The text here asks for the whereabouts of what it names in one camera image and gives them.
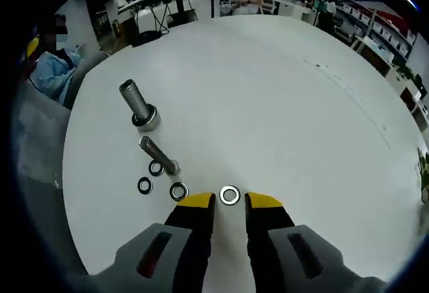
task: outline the white round table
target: white round table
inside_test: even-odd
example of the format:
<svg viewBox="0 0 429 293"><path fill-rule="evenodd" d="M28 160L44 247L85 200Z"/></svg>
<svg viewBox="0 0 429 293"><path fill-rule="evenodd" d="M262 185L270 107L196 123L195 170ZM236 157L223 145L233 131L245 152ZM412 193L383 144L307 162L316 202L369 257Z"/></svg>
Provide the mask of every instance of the white round table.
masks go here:
<svg viewBox="0 0 429 293"><path fill-rule="evenodd" d="M119 85L132 78L158 107L161 125L139 133ZM91 70L66 134L63 183L70 230L90 274L176 206L163 174L144 196L150 136L179 162L190 194L280 200L361 276L388 280L414 245L420 202L412 116L360 55L291 17L248 15L197 21ZM217 198L204 292L254 292L243 197Z"/></svg>

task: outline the blue shirt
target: blue shirt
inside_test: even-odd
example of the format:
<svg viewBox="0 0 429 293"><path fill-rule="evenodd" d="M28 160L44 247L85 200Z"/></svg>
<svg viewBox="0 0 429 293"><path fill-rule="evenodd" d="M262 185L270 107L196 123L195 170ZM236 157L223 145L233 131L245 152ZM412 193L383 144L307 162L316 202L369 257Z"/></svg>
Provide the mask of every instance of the blue shirt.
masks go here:
<svg viewBox="0 0 429 293"><path fill-rule="evenodd" d="M65 60L49 52L44 52L40 55L36 68L29 76L42 93L61 105L64 103L76 66L80 62L78 54L71 50L65 51L74 68L69 69Z"/></svg>

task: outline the flat washer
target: flat washer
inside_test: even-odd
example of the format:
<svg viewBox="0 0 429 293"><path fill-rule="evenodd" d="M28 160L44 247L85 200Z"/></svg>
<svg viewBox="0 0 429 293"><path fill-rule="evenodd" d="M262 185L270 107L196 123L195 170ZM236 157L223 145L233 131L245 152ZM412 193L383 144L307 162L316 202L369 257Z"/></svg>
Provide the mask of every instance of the flat washer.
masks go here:
<svg viewBox="0 0 429 293"><path fill-rule="evenodd" d="M183 189L183 195L182 196L176 196L176 194L174 193L174 191L177 188L181 188ZM170 187L170 196L172 197L173 200L175 201L181 201L182 199L185 199L187 196L189 195L189 190L187 185L185 185L183 182L175 182L173 183L173 185Z"/></svg>
<svg viewBox="0 0 429 293"><path fill-rule="evenodd" d="M141 177L139 179L139 182L137 183L137 189L141 194L150 194L151 191L154 189L154 184L152 183L152 180L150 180L148 177Z"/></svg>
<svg viewBox="0 0 429 293"><path fill-rule="evenodd" d="M235 193L235 198L233 200L227 200L225 198L225 193L226 191L231 190ZM238 201L240 200L240 190L236 187L236 186L223 186L221 191L219 192L219 197L221 198L221 202L228 205L228 206L232 206L233 204L237 204Z"/></svg>
<svg viewBox="0 0 429 293"><path fill-rule="evenodd" d="M154 176L154 177L158 177L161 176L164 173L164 167L160 165L160 169L158 171L154 170L154 166L158 164L160 165L158 162L156 162L155 160L152 160L149 164L149 173Z"/></svg>

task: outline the hex socket bolt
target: hex socket bolt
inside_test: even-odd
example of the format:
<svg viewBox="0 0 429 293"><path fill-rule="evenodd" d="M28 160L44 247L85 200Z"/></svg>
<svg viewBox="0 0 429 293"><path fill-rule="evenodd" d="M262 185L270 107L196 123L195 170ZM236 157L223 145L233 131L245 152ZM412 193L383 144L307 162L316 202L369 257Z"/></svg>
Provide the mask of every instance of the hex socket bolt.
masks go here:
<svg viewBox="0 0 429 293"><path fill-rule="evenodd" d="M140 131L153 131L161 121L156 107L146 103L133 80L126 80L119 86L119 92L133 111L131 121Z"/></svg>
<svg viewBox="0 0 429 293"><path fill-rule="evenodd" d="M170 160L164 152L150 139L150 137L144 136L139 142L140 148L144 150L154 161L164 167L167 174L177 175L180 172L178 163L175 160Z"/></svg>

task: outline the potted plant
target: potted plant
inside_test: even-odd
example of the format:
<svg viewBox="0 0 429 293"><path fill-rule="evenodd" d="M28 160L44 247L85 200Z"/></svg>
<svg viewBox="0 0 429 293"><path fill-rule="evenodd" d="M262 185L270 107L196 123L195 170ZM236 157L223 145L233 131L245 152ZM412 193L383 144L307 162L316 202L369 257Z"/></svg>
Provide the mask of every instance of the potted plant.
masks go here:
<svg viewBox="0 0 429 293"><path fill-rule="evenodd" d="M422 183L422 202L429 204L429 154L423 155L420 149L418 149L418 156L418 169Z"/></svg>

